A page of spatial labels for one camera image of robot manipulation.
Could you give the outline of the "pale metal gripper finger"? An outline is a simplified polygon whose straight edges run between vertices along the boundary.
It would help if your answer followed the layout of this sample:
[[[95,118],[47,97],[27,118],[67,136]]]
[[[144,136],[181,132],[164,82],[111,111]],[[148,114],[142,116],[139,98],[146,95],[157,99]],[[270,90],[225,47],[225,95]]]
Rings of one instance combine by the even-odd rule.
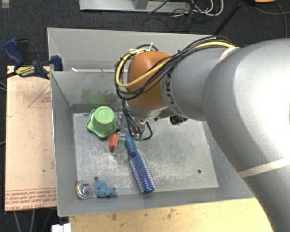
[[[117,126],[119,131],[125,130],[125,116],[122,108],[117,113]]]
[[[116,143],[114,148],[114,154],[120,155],[125,147],[125,133],[118,132],[116,135]]]

